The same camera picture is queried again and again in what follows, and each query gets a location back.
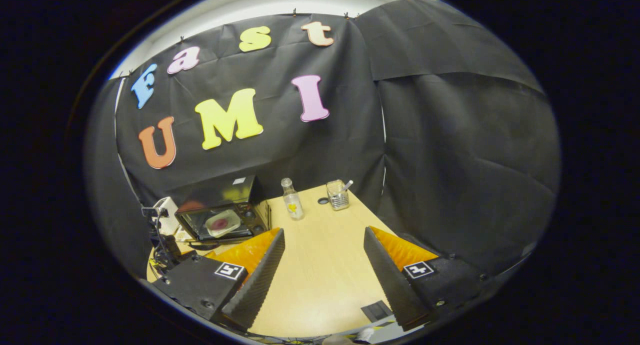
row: table surface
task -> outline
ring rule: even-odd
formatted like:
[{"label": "table surface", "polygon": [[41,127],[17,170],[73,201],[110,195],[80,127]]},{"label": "table surface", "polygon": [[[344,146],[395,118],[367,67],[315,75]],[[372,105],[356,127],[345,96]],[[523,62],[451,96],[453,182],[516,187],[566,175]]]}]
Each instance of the table surface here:
[{"label": "table surface", "polygon": [[[324,185],[299,192],[304,218],[291,219],[282,197],[267,200],[272,227],[284,229],[285,251],[249,332],[282,338],[325,336],[370,324],[362,307],[387,297],[364,251],[365,228],[394,234],[355,195],[334,211],[318,204]],[[231,249],[226,244],[216,254]],[[178,243],[183,251],[191,250]],[[149,281],[156,279],[147,267]]]}]

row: orange pad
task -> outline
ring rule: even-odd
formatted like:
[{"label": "orange pad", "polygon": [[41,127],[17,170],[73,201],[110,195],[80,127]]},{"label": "orange pad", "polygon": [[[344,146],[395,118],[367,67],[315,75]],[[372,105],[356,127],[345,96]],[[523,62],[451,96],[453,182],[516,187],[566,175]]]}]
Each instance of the orange pad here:
[{"label": "orange pad", "polygon": [[370,226],[370,228],[401,272],[407,265],[420,263],[420,261],[429,261],[438,257],[438,255],[412,244],[404,240],[404,238],[399,238],[373,226]]},{"label": "orange pad", "polygon": [[216,254],[215,251],[211,251],[206,254],[205,257],[222,261],[223,263],[244,266],[248,273],[244,282],[242,282],[244,284],[256,270],[267,250],[269,250],[269,246],[272,244],[276,234],[278,234],[279,229],[280,228],[274,228],[263,232],[258,236],[254,236],[226,250],[222,254]]}]

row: white wall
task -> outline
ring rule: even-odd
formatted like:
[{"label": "white wall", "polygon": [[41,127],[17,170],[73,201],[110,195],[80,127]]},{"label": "white wall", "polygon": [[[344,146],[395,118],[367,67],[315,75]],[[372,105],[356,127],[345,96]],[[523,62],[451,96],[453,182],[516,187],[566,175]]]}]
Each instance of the white wall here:
[{"label": "white wall", "polygon": [[126,75],[152,56],[208,29],[265,15],[320,13],[350,16],[362,14],[396,0],[202,0],[151,33],[121,61],[110,78]]}]

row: pen holder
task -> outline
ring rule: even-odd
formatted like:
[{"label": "pen holder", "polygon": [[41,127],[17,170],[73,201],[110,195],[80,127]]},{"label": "pen holder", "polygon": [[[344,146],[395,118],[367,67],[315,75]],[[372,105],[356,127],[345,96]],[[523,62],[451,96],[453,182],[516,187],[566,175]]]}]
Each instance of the pen holder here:
[{"label": "pen holder", "polygon": [[326,196],[334,211],[349,208],[349,190],[341,191],[344,187],[341,179],[326,183]]}]

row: letter m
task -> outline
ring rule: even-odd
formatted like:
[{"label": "letter m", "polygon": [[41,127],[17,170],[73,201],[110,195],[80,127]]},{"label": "letter m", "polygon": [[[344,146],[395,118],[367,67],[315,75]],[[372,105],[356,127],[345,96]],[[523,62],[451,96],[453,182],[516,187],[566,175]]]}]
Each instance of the letter m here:
[{"label": "letter m", "polygon": [[234,128],[238,124],[235,136],[238,139],[249,138],[260,135],[263,126],[256,120],[254,111],[254,89],[238,90],[231,97],[229,108],[225,111],[214,99],[202,101],[195,107],[196,113],[202,119],[202,130],[204,131],[204,142],[202,149],[208,150],[219,147],[222,140],[216,135],[215,129],[222,135],[224,140],[230,142],[234,137]]}]

